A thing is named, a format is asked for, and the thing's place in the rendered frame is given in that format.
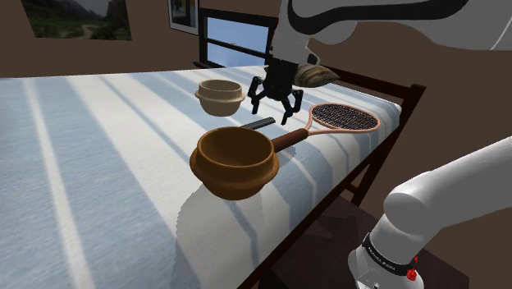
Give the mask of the brown-handled tennis racket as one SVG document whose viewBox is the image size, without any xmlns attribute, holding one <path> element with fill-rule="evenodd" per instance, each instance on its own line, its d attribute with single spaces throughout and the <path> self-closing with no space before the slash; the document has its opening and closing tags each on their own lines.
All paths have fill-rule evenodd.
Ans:
<svg viewBox="0 0 512 289">
<path fill-rule="evenodd" d="M 379 118 L 370 112 L 341 103 L 320 103 L 309 109 L 309 120 L 304 128 L 272 140 L 274 152 L 296 145 L 312 135 L 365 134 L 381 126 Z"/>
</svg>

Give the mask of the beige ceramic bowl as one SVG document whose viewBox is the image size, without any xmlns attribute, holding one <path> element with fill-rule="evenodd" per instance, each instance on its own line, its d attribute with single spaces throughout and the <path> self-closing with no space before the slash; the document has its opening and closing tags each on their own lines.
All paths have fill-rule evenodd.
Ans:
<svg viewBox="0 0 512 289">
<path fill-rule="evenodd" d="M 245 100 L 241 85 L 231 80 L 203 80 L 194 95 L 203 110 L 215 117 L 235 114 Z"/>
</svg>

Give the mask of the black cylindrical stick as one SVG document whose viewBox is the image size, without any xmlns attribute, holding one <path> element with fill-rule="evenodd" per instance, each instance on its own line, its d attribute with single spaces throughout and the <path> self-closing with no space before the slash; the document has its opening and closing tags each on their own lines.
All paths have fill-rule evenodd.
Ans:
<svg viewBox="0 0 512 289">
<path fill-rule="evenodd" d="M 256 122 L 251 122 L 251 123 L 245 124 L 245 125 L 243 125 L 243 127 L 252 129 L 252 130 L 257 130 L 257 129 L 265 127 L 265 126 L 269 126 L 275 122 L 276 122 L 276 120 L 273 117 L 266 117 L 266 118 L 258 120 Z"/>
</svg>

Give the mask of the landscape wall picture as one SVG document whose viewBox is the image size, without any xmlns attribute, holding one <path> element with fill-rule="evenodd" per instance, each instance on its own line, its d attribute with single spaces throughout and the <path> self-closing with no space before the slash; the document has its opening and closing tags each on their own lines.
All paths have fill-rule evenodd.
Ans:
<svg viewBox="0 0 512 289">
<path fill-rule="evenodd" d="M 21 0 L 34 36 L 131 40 L 126 0 Z"/>
</svg>

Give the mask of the striped bed with dark frame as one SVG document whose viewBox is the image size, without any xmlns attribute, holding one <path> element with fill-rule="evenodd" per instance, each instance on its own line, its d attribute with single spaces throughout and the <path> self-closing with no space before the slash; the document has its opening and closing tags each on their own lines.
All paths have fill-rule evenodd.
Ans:
<svg viewBox="0 0 512 289">
<path fill-rule="evenodd" d="M 307 89 L 300 112 L 249 101 L 208 115 L 202 80 L 247 89 L 261 67 L 0 80 L 0 289 L 236 289 L 398 127 L 401 107 L 339 85 Z M 317 103 L 381 120 L 362 135 L 316 135 L 279 153 L 277 176 L 241 201 L 190 170 L 200 136 L 273 117 L 269 138 Z"/>
</svg>

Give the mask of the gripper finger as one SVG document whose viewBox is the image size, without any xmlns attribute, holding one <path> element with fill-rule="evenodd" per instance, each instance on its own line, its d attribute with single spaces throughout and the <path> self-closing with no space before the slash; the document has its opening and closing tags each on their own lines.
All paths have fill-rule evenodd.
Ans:
<svg viewBox="0 0 512 289">
<path fill-rule="evenodd" d="M 259 76 L 254 76 L 249 87 L 247 96 L 251 99 L 251 104 L 253 105 L 252 113 L 256 114 L 258 112 L 259 102 L 261 99 L 266 97 L 266 91 L 263 90 L 260 93 L 257 92 L 257 89 L 260 85 L 263 84 L 263 79 Z"/>
<path fill-rule="evenodd" d="M 295 99 L 294 105 L 290 104 L 290 100 L 288 99 L 289 95 L 292 95 Z M 303 99 L 304 91 L 301 89 L 292 89 L 289 93 L 285 93 L 281 97 L 281 104 L 283 105 L 285 112 L 283 114 L 283 118 L 281 120 L 281 124 L 284 126 L 289 117 L 292 117 L 294 113 L 299 112 L 301 109 L 301 103 Z"/>
</svg>

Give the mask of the white-framed wall picture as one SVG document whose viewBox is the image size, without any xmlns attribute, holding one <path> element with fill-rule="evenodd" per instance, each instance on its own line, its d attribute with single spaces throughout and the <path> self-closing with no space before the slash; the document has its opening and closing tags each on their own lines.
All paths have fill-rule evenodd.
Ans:
<svg viewBox="0 0 512 289">
<path fill-rule="evenodd" d="M 170 28 L 198 35 L 199 0 L 167 0 Z"/>
</svg>

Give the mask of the brown striped pillow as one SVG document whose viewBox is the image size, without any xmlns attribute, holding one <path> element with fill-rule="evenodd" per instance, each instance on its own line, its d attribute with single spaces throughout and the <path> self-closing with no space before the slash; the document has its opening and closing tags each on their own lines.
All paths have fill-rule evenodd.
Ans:
<svg viewBox="0 0 512 289">
<path fill-rule="evenodd" d="M 294 85 L 303 88 L 316 88 L 339 79 L 340 77 L 327 67 L 305 63 L 298 65 Z"/>
</svg>

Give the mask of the brown ceramic bowl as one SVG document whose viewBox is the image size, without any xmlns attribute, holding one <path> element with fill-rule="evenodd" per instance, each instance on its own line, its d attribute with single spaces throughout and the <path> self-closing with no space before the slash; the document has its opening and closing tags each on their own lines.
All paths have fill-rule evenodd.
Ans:
<svg viewBox="0 0 512 289">
<path fill-rule="evenodd" d="M 279 160 L 264 134 L 227 126 L 199 138 L 190 169 L 212 194 L 224 200 L 244 200 L 276 176 Z"/>
</svg>

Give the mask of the black-framed window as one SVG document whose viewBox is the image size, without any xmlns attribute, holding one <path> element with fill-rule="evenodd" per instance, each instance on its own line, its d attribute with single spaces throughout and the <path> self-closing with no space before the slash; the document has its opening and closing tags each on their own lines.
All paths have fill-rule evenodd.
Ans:
<svg viewBox="0 0 512 289">
<path fill-rule="evenodd" d="M 277 18 L 199 9 L 198 68 L 248 67 L 268 64 Z"/>
</svg>

